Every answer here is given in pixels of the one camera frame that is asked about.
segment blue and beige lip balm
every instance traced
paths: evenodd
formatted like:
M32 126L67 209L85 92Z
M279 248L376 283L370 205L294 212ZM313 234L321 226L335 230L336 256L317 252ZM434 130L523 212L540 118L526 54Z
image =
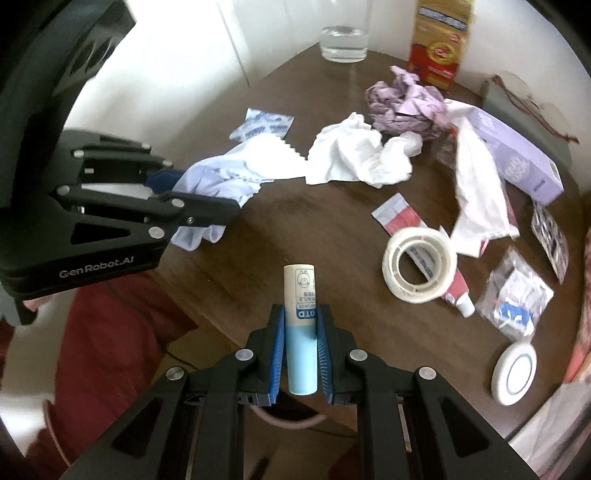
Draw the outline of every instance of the blue and beige lip balm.
M283 277L289 388L294 395L310 395L318 387L314 265L286 265Z

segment blue printed packet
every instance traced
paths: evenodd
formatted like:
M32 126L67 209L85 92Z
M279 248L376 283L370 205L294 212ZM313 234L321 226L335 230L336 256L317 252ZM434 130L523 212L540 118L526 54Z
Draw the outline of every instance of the blue printed packet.
M272 133L283 140L293 121L292 116L249 108L244 123L230 134L230 140L244 142L263 132Z

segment light blue tube base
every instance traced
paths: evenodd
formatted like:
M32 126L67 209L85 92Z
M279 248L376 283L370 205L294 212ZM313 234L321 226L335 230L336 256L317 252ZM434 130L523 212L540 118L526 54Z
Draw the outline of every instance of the light blue tube base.
M316 325L285 326L287 379L294 395L311 395L318 389Z

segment clear adhesive tape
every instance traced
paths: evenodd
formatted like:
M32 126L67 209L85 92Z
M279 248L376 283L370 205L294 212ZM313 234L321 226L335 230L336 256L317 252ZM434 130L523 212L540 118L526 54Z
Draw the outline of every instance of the clear adhesive tape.
M415 285L402 277L398 265L409 248L422 248L433 257L435 271L431 280ZM456 275L457 253L449 238L433 228L407 227L396 232L388 241L382 272L390 291L400 300L425 303L441 297Z

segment crumpled purple paper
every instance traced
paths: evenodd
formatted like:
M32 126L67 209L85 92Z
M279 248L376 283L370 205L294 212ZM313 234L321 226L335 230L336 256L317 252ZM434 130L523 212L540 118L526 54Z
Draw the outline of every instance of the crumpled purple paper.
M417 85L418 75L391 66L392 86L378 82L365 91L373 127L381 132L415 132L423 140L439 137L449 124L447 105L432 85Z

